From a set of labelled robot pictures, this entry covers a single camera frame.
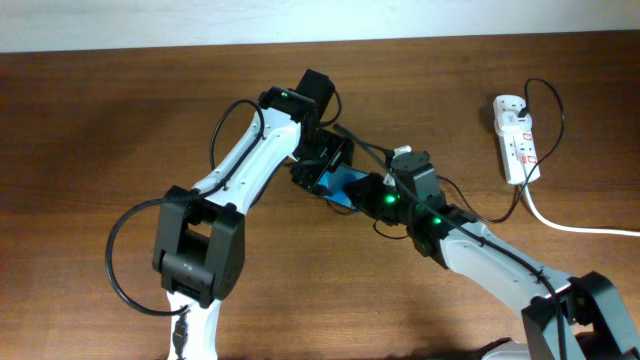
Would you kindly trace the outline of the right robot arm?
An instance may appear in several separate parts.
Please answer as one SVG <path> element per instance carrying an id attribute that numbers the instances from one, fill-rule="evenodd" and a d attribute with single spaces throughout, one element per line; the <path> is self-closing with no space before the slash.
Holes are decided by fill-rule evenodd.
<path id="1" fill-rule="evenodd" d="M 368 216 L 405 226 L 422 256 L 472 280 L 522 320 L 525 342 L 494 345 L 485 358 L 638 358 L 639 333 L 608 278 L 556 270 L 496 237 L 447 202 L 427 153 L 398 155 L 387 171 L 391 184 L 370 173 L 343 191 Z"/>

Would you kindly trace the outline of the blue screen Galaxy smartphone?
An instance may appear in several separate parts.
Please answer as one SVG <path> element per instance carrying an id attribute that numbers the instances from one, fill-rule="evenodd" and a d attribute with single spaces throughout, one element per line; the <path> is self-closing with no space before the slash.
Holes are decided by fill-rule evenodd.
<path id="1" fill-rule="evenodd" d="M 366 176 L 366 172 L 339 165 L 333 172 L 325 171 L 317 184 L 321 187 L 321 195 L 325 200 L 355 210 L 355 206 L 344 193 L 343 187 Z"/>

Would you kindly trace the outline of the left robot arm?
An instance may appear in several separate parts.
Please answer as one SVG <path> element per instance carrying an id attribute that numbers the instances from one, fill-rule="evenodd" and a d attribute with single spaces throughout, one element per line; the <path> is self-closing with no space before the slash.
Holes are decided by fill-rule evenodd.
<path id="1" fill-rule="evenodd" d="M 152 268 L 171 306 L 170 358 L 216 358 L 220 306 L 245 262 L 245 217 L 285 161 L 293 162 L 294 184 L 331 195 L 332 175 L 353 158 L 352 142 L 329 132 L 323 118 L 337 96 L 315 70 L 293 89 L 263 92 L 229 154 L 192 188 L 174 186 L 163 197 Z"/>

